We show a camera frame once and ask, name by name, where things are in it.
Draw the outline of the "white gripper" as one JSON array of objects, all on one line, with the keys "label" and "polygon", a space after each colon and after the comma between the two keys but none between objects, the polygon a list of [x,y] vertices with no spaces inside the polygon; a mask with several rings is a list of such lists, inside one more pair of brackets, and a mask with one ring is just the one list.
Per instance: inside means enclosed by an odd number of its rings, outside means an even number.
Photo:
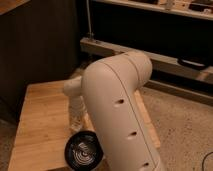
[{"label": "white gripper", "polygon": [[86,107],[82,96],[69,99],[69,116],[71,119],[82,119],[86,113]]}]

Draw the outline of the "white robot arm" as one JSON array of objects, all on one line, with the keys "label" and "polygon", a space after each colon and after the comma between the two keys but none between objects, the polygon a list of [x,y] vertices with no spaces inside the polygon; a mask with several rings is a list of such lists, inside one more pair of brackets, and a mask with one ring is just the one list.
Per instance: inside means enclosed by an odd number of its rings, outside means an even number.
[{"label": "white robot arm", "polygon": [[110,171],[165,171],[135,98],[151,74],[150,58],[129,51],[100,59],[65,82],[75,132],[65,160],[74,171],[92,171],[102,159]]}]

